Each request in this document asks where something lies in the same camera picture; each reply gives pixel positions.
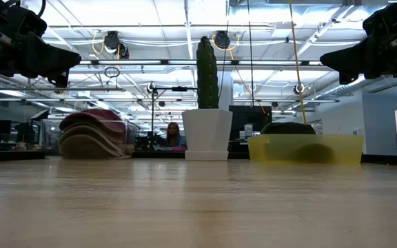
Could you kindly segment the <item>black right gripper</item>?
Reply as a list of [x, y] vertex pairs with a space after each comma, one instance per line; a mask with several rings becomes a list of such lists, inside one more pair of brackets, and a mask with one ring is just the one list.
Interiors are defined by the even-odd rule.
[[397, 76], [397, 1], [364, 20], [367, 37], [353, 47], [325, 53], [320, 62], [339, 73], [339, 83], [384, 74]]

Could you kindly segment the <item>maroon baseball cap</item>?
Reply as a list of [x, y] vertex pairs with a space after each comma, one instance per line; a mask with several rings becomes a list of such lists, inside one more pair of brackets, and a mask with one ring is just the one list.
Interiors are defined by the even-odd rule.
[[63, 131], [77, 123], [89, 123], [105, 133], [120, 134], [126, 131], [126, 124], [113, 111], [103, 109], [90, 109], [73, 113], [60, 122], [59, 128]]
[[89, 126], [99, 131], [113, 143], [125, 143], [127, 136], [127, 126], [124, 123], [110, 123], [94, 119], [64, 119], [59, 125], [61, 131], [66, 131], [71, 127]]

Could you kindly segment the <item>black baseball cap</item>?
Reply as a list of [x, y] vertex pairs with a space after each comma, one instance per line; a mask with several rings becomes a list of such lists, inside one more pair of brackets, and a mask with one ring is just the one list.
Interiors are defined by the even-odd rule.
[[311, 125], [284, 122], [284, 123], [269, 123], [262, 130], [261, 134], [316, 134], [316, 131]]

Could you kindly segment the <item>dark grey baseball cap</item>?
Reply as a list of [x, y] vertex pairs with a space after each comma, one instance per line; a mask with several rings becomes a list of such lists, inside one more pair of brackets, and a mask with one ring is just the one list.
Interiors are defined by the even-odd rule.
[[333, 163], [335, 161], [333, 149], [319, 143], [291, 150], [277, 150], [272, 154], [272, 158], [291, 163]]

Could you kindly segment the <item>yellow plastic bin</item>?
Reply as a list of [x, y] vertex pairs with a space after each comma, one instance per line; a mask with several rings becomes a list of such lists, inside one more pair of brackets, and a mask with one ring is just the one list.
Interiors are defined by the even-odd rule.
[[274, 160], [272, 154], [314, 143], [333, 149], [335, 161], [326, 164], [358, 164], [363, 153], [363, 137], [357, 135], [261, 134], [247, 142], [250, 159], [261, 163], [291, 163]]

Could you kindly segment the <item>black pole stand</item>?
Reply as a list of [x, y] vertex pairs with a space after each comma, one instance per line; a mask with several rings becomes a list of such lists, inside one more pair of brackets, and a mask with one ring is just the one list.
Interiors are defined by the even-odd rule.
[[185, 86], [157, 87], [153, 83], [150, 83], [147, 88], [151, 92], [151, 135], [152, 136], [154, 136], [154, 116], [155, 116], [154, 108], [156, 102], [156, 97], [155, 97], [156, 91], [161, 90], [161, 93], [159, 93], [158, 96], [162, 96], [166, 91], [172, 91], [172, 92], [193, 91], [194, 93], [197, 93], [198, 90], [197, 87], [185, 87]]

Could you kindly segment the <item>green cactus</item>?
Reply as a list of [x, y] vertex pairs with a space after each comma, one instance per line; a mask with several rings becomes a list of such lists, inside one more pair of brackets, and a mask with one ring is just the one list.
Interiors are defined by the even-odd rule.
[[214, 48], [203, 36], [196, 51], [197, 94], [199, 109], [218, 108], [218, 76]]

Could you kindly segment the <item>person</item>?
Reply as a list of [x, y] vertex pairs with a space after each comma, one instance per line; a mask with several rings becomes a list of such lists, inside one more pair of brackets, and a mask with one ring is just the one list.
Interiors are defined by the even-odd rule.
[[180, 134], [178, 123], [168, 124], [165, 145], [167, 147], [187, 147], [185, 137]]

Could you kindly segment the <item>white hexagonal plant pot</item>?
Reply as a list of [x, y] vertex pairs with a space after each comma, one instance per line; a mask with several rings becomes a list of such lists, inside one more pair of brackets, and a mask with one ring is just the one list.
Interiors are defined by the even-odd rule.
[[187, 161], [226, 161], [233, 113], [196, 109], [182, 113]]

